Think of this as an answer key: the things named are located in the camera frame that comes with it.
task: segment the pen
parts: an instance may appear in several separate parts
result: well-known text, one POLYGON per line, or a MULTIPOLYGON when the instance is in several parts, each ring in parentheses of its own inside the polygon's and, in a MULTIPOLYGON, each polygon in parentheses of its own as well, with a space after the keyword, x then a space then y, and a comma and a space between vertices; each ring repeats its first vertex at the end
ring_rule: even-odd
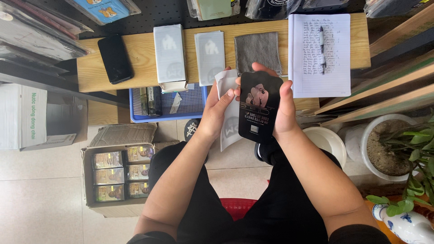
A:
POLYGON ((322 74, 324 75, 324 71, 327 67, 327 63, 326 63, 326 57, 324 55, 324 29, 322 28, 322 26, 319 28, 319 46, 321 47, 321 54, 322 54, 322 74))

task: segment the red plastic stool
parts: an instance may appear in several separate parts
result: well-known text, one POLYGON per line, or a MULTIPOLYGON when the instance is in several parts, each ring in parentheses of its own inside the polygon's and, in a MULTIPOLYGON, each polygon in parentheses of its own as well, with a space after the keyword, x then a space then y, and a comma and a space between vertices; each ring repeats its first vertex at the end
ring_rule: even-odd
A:
POLYGON ((244 218, 247 211, 257 200, 244 198, 220 198, 221 204, 232 216, 233 221, 244 218))

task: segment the black pegboard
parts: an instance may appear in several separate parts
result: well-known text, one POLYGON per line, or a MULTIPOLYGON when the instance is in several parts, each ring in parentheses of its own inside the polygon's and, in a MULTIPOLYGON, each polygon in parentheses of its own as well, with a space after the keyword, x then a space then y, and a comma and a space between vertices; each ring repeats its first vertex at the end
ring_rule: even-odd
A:
MULTIPOLYGON (((241 12, 238 15, 220 18, 216 20, 198 21, 197 18, 190 17, 186 0, 134 0, 140 8, 141 13, 128 16, 113 23, 99 26, 86 15, 69 5, 65 0, 37 0, 43 2, 45 6, 65 14, 81 23, 87 25, 95 32, 84 32, 80 34, 80 39, 105 37, 112 34, 130 35, 138 33, 149 33, 154 26, 182 24, 185 29, 221 26, 239 23, 251 23, 267 20, 251 20, 245 17, 247 0, 240 0, 241 12)), ((300 14, 333 14, 333 13, 356 13, 362 12, 365 0, 350 0, 349 2, 321 8, 303 9, 301 2, 299 8, 294 13, 300 14)))

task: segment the soil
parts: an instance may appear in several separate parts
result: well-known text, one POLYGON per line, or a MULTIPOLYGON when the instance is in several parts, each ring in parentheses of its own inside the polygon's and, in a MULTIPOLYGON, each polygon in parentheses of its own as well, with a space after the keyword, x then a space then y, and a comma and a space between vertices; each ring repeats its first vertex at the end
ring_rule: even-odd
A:
POLYGON ((372 165, 381 173, 401 176, 410 172, 410 162, 395 156, 387 146, 380 143, 380 135, 393 133, 409 126, 407 122, 391 119, 379 123, 369 134, 366 149, 372 165))

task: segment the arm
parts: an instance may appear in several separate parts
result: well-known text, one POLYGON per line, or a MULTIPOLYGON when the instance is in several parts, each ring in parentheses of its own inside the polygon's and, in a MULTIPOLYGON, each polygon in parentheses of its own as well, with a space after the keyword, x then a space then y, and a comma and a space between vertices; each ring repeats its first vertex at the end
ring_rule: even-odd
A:
POLYGON ((219 100, 214 82, 197 131, 153 187, 134 234, 162 231, 176 240, 178 225, 190 203, 199 172, 211 144, 220 135, 224 111, 233 98, 230 89, 219 100))
MULTIPOLYGON (((276 73, 259 63, 255 71, 276 73)), ((292 81, 280 87, 280 105, 273 135, 297 174, 307 196, 324 220, 327 232, 350 224, 366 224, 378 228, 362 196, 348 176, 333 163, 297 125, 291 90, 292 81)))

